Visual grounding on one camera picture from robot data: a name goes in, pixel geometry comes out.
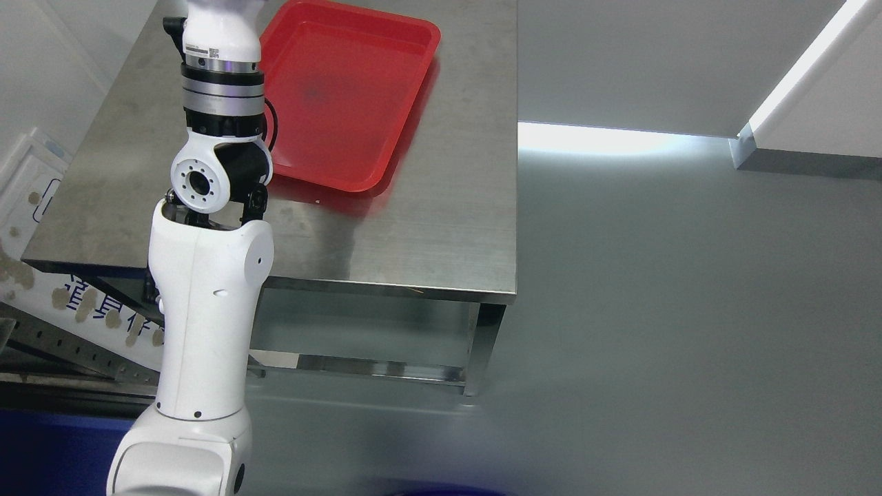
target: white panel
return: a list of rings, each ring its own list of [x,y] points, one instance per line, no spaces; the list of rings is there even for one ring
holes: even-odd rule
[[[882,2],[875,5],[841,55],[754,131],[758,147],[882,157]]]
[[[735,136],[843,0],[520,0],[519,118]]]

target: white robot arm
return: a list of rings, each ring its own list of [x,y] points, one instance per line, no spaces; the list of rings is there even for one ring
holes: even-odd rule
[[[264,0],[190,0],[164,19],[183,63],[189,139],[153,212],[148,263],[165,316],[156,402],[116,451],[107,494],[239,491],[251,449],[244,381],[261,285],[273,264],[262,220],[272,160],[254,20]],[[241,227],[209,214],[243,204]]]

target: table leg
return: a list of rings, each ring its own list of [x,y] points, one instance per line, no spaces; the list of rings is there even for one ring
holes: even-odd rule
[[[477,312],[469,315],[469,348],[468,364],[465,370],[466,387],[463,394],[474,396],[484,380],[490,354],[496,343],[499,325],[502,324],[505,305],[482,303],[477,305]]]

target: gray floor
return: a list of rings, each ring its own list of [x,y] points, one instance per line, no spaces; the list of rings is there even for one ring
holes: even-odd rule
[[[251,378],[242,494],[880,494],[881,192],[738,172],[719,139],[522,152],[519,297],[483,394]],[[297,298],[267,296],[256,344],[422,361],[464,349],[421,317],[455,322],[453,306]]]

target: dirt stain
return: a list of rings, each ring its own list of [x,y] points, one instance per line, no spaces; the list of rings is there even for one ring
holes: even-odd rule
[[[119,311],[111,310],[108,312],[107,316],[104,317],[104,325],[111,329],[116,329],[122,323],[123,320],[119,318]]]
[[[0,241],[0,282],[10,277],[24,289],[31,289],[34,286],[34,269],[7,255],[3,249],[3,242]]]
[[[71,301],[71,293],[65,288],[55,288],[52,290],[52,308],[61,310]]]
[[[135,320],[131,323],[129,335],[125,338],[126,346],[129,348],[135,346],[135,342],[138,340],[138,335],[141,333],[141,327],[144,326],[145,322],[147,322],[147,319],[145,319],[143,315],[135,314]]]
[[[92,313],[92,310],[94,310],[97,301],[98,290],[95,288],[87,289],[86,292],[83,293],[83,301],[79,303],[77,313],[74,315],[73,319],[77,322],[85,322],[86,319],[89,318],[89,313]]]
[[[162,327],[153,331],[153,346],[162,346],[165,342],[165,329]]]

